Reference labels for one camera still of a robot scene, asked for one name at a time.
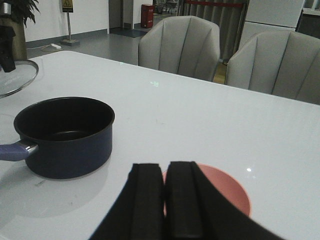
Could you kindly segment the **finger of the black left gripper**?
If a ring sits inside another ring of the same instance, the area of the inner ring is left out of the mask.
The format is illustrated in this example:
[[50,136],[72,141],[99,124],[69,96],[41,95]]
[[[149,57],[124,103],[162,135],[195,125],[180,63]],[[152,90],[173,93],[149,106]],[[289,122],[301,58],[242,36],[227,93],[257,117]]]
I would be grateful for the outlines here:
[[5,73],[16,69],[13,58],[13,38],[16,36],[11,26],[0,26],[0,66]]

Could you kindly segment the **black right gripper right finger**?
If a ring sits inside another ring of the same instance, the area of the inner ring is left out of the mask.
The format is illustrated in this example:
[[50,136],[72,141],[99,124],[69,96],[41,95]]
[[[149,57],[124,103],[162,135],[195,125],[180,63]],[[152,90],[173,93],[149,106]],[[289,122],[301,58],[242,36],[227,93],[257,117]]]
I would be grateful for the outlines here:
[[170,240],[280,239],[227,200],[195,162],[169,164],[165,194]]

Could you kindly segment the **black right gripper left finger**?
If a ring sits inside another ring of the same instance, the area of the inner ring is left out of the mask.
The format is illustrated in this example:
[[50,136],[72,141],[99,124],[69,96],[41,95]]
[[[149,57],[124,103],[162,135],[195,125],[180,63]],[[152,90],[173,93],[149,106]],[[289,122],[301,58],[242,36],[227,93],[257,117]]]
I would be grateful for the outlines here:
[[133,164],[119,196],[90,239],[162,240],[163,188],[158,164]]

